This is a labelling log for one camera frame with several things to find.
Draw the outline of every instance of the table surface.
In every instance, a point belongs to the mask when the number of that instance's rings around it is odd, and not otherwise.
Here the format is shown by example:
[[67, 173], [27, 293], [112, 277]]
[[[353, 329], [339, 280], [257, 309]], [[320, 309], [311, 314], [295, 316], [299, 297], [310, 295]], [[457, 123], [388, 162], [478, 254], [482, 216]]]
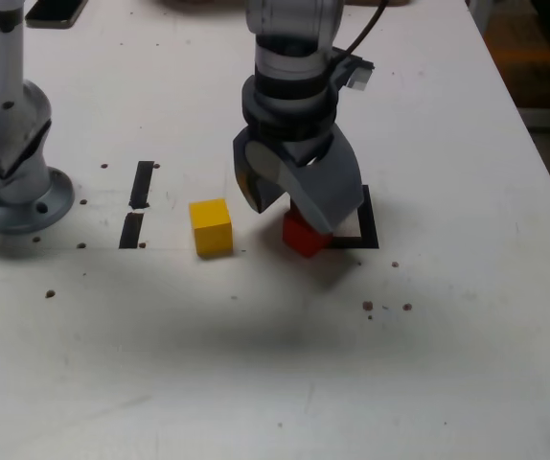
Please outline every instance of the table surface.
[[[241, 7], [157, 0], [26, 32], [46, 157], [88, 203], [0, 237], [0, 459], [550, 459], [550, 177], [464, 2], [389, 9], [341, 93], [379, 250], [302, 260], [285, 201], [244, 202], [253, 43]], [[119, 250], [140, 160], [148, 247]], [[222, 196], [236, 254], [203, 262], [188, 204]]]

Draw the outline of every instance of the screw hole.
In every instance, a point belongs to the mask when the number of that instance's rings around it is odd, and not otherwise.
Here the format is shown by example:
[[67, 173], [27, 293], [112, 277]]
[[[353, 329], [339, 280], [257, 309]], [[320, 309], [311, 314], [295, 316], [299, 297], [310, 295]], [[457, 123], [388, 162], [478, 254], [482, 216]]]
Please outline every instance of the screw hole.
[[45, 203], [37, 203], [35, 208], [39, 214], [47, 214], [49, 211], [49, 208]]

